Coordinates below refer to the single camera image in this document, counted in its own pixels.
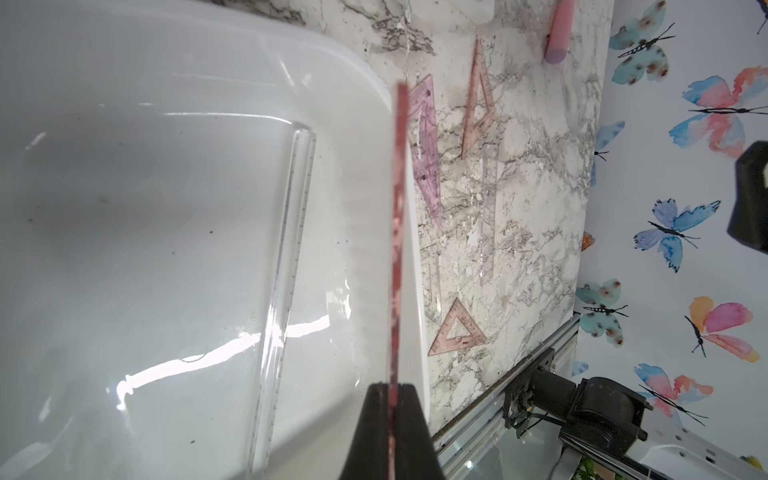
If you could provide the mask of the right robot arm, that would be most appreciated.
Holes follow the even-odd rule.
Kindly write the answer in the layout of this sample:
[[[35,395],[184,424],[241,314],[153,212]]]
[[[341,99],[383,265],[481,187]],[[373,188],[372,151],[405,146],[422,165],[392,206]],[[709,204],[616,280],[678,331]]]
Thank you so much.
[[[503,419],[523,436],[539,421],[559,428],[568,453],[625,479],[764,479],[766,473],[679,426],[665,412],[697,387],[669,383],[653,370],[633,391],[604,377],[579,383],[551,370],[547,348],[506,387]]]

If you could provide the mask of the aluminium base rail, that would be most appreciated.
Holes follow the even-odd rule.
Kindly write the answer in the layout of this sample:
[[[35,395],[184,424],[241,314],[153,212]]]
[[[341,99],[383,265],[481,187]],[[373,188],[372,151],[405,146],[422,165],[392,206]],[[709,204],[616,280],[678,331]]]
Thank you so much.
[[[536,370],[552,373],[570,370],[581,315],[571,318],[536,349],[505,373],[480,397],[433,436],[437,460],[447,479],[459,479],[500,437],[526,422],[533,410],[525,398],[530,377]]]

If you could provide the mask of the white stepped display stand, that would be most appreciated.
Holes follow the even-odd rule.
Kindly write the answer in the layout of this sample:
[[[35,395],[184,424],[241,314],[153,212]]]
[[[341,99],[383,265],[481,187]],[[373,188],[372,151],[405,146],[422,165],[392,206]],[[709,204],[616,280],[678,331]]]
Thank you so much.
[[[416,0],[408,1],[416,18],[429,22],[483,25],[493,20],[496,2],[494,0]]]

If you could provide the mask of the purple triangle ruler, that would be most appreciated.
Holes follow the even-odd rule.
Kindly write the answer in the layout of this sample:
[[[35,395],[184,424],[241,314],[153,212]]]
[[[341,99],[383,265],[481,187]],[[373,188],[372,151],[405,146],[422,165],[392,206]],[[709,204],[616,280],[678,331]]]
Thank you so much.
[[[438,128],[434,81],[431,75],[427,75],[410,90],[408,119],[417,124],[411,147],[414,178],[421,190],[427,211],[437,229],[441,230],[443,210],[440,193]]]

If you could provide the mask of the pink small triangle ruler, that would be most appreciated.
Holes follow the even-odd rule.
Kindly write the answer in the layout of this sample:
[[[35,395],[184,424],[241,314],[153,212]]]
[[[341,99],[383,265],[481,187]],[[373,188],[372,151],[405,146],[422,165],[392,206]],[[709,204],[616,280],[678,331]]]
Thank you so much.
[[[447,312],[428,351],[429,356],[466,350],[484,345],[488,337],[483,333],[464,304],[456,298]]]

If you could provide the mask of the pink tall triangle ruler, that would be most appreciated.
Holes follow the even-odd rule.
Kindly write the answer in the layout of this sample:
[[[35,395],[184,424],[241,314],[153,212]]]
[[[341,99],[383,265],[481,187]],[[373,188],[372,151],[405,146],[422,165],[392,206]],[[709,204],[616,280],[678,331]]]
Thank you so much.
[[[496,108],[487,70],[484,45],[477,36],[473,50],[461,144],[464,159],[496,121]]]

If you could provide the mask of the clear straight ruler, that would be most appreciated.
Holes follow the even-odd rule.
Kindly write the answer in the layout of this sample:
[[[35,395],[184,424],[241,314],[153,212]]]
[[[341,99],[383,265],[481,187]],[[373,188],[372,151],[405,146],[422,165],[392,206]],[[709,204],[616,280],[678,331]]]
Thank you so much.
[[[261,334],[258,396],[251,428],[248,462],[244,470],[246,479],[263,479],[269,462],[287,342],[287,326],[294,297],[317,141],[316,133],[309,126],[295,122],[293,128],[289,171],[279,224],[275,275]]]
[[[498,172],[498,147],[484,146],[482,155],[480,223],[480,281],[486,285],[493,278],[495,253],[495,212]]]

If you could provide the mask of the pink straight ruler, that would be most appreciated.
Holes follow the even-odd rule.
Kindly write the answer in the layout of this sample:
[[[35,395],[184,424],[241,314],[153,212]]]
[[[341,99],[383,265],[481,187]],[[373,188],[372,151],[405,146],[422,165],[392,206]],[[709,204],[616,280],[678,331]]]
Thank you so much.
[[[399,347],[401,321],[402,256],[404,238],[404,217],[406,203],[406,150],[409,114],[409,88],[406,82],[399,82],[396,88],[394,149],[393,149],[393,194],[392,194],[392,251],[390,279],[389,316],[389,381],[388,381],[388,478],[396,478],[396,410],[399,395]]]

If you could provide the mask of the purple garden fork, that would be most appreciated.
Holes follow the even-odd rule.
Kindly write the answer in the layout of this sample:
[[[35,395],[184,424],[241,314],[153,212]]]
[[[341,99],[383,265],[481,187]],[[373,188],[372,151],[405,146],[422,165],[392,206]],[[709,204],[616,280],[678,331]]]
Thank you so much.
[[[560,0],[557,4],[544,54],[544,60],[551,65],[562,63],[568,55],[575,10],[575,0]]]

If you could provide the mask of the white storage box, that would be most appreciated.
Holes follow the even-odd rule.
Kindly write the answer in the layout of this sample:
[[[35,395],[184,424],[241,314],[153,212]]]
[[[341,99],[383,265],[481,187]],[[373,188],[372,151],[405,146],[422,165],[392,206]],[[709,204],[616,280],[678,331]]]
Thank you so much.
[[[293,124],[317,135],[263,479],[386,377],[393,88],[194,1],[1,5],[1,475],[246,479]]]

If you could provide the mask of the clear triangle ruler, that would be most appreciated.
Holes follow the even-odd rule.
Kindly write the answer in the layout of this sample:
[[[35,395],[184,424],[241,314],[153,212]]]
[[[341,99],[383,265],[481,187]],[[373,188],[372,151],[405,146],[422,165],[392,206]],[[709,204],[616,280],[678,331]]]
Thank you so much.
[[[420,249],[422,286],[426,316],[434,323],[441,319],[440,245],[432,243]]]

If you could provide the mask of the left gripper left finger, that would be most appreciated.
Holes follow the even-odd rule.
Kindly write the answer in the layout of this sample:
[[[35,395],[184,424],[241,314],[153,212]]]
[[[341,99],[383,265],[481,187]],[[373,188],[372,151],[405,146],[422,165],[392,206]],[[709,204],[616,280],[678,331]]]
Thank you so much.
[[[389,478],[389,387],[371,384],[360,411],[341,480],[386,480]]]

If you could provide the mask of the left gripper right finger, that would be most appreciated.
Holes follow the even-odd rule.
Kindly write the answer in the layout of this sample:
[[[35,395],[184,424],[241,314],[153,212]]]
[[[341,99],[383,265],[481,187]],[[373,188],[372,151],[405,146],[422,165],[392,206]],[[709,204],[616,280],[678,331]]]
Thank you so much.
[[[398,388],[398,480],[443,480],[437,454],[412,384]]]

